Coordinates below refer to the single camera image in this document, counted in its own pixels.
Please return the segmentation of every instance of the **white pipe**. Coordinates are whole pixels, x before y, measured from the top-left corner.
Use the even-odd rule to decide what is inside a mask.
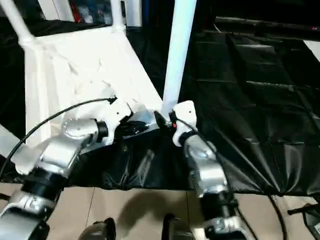
[[[0,0],[0,5],[18,35],[19,42],[25,43],[32,41],[34,37],[29,32],[14,2],[12,0]]]
[[[178,103],[197,0],[175,0],[166,67],[162,114]]]
[[[112,26],[117,29],[124,31],[124,19],[122,17],[122,9],[120,0],[111,0],[111,11],[112,11]]]
[[[142,0],[125,0],[125,20],[128,27],[142,26]]]

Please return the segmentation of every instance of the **wire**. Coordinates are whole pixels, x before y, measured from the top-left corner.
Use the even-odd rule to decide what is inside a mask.
[[[242,219],[242,221],[245,223],[245,225],[248,227],[249,231],[253,235],[254,239],[258,240],[258,237],[257,237],[255,231],[252,229],[252,227],[250,226],[250,224],[248,223],[247,219],[245,218],[244,214],[242,213],[242,211],[240,210],[240,208],[238,206],[236,207],[236,210],[237,210],[240,218]]]
[[[218,33],[221,33],[220,29],[216,26],[216,24],[215,24],[215,23],[213,24],[213,26],[214,26],[215,30],[217,30],[217,31],[218,31]]]
[[[282,230],[282,239],[283,240],[288,240],[288,232],[287,232],[287,228],[286,228],[286,223],[285,223],[285,220],[275,202],[275,200],[272,198],[272,196],[268,196],[274,210],[275,210],[275,213],[276,215],[278,216],[278,219],[279,219],[279,222],[280,222],[280,225],[281,225],[281,230]]]
[[[58,117],[61,114],[64,114],[72,109],[75,109],[79,106],[85,105],[85,104],[90,104],[90,103],[95,103],[95,102],[102,102],[102,101],[113,101],[114,99],[112,98],[97,98],[97,99],[93,99],[93,100],[88,100],[88,101],[83,101],[80,103],[77,103],[75,105],[72,105],[70,107],[67,107],[66,109],[63,109],[61,111],[58,111],[57,113],[53,114],[52,116],[48,117],[47,119],[43,120],[42,122],[40,122],[38,125],[36,125],[34,128],[32,128],[18,143],[17,145],[14,146],[14,148],[11,150],[11,152],[9,153],[8,157],[6,158],[6,160],[4,161],[1,170],[0,170],[0,180],[4,174],[6,165],[8,164],[8,162],[11,160],[11,158],[13,157],[13,155],[16,153],[16,151],[20,148],[20,146],[36,131],[38,130],[42,125],[46,124],[47,122],[49,122],[50,120]]]
[[[199,131],[198,131],[195,127],[191,126],[191,125],[190,125],[189,123],[187,123],[186,121],[183,121],[183,120],[181,120],[181,119],[179,119],[179,118],[177,118],[177,117],[175,118],[175,120],[183,123],[183,124],[186,125],[188,128],[190,128],[190,129],[193,131],[193,133],[197,134],[197,135],[199,136],[199,138],[200,138],[202,141],[204,141],[205,144],[206,144],[214,153],[216,152],[216,150],[214,150],[214,148],[207,142],[206,138],[205,138],[202,134],[200,134]],[[243,220],[243,222],[247,225],[247,227],[248,227],[249,231],[251,232],[252,236],[254,237],[254,239],[255,239],[255,240],[258,240],[258,237],[257,237],[256,233],[254,232],[254,230],[252,229],[252,227],[250,226],[250,224],[249,224],[248,221],[246,220],[245,216],[244,216],[244,215],[242,214],[242,212],[240,211],[239,207],[236,207],[236,210],[238,211],[238,213],[239,213],[239,215],[240,215],[240,218],[241,218],[241,219]]]

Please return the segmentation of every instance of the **metal rod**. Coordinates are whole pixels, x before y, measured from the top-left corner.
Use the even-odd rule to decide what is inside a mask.
[[[300,207],[300,208],[295,208],[292,210],[288,210],[287,213],[288,215],[293,215],[293,214],[300,214],[300,213],[304,213],[310,210],[320,210],[320,204],[314,204],[314,205],[309,205],[309,206],[304,206],[304,207]]]

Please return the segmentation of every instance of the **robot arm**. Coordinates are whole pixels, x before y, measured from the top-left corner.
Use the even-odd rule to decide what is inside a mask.
[[[111,143],[120,121],[131,115],[127,104],[115,104],[104,121],[69,119],[61,133],[47,140],[41,156],[28,173],[20,190],[0,212],[0,239],[45,240],[46,221],[54,211],[78,156],[103,138]]]
[[[206,237],[211,240],[254,240],[245,223],[236,215],[238,203],[217,159],[216,147],[194,131],[197,123],[194,103],[185,101],[175,105],[170,120],[176,127],[173,143],[177,147],[183,146],[190,168],[189,178],[200,200]]]

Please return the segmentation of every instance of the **black fabric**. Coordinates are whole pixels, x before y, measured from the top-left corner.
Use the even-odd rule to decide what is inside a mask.
[[[29,22],[36,36],[99,27]],[[24,57],[0,23],[0,124],[24,135]],[[169,33],[128,29],[127,37],[162,96]],[[302,41],[200,33],[192,37],[180,101],[193,100],[198,129],[221,154],[237,193],[320,193],[319,62]],[[103,189],[190,189],[182,149],[159,130],[87,153],[70,185]],[[11,165],[4,181],[17,182]]]

